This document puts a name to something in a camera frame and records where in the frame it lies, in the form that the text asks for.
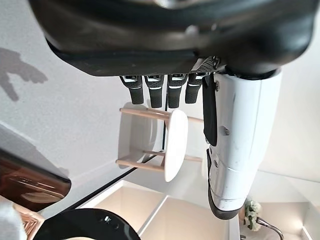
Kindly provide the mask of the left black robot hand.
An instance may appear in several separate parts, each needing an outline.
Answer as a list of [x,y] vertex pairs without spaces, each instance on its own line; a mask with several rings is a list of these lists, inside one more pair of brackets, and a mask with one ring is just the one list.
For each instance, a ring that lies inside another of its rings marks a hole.
[[208,202],[221,220],[244,205],[264,158],[281,67],[310,45],[317,0],[31,0],[48,46],[96,77],[137,88],[185,76],[202,86]]

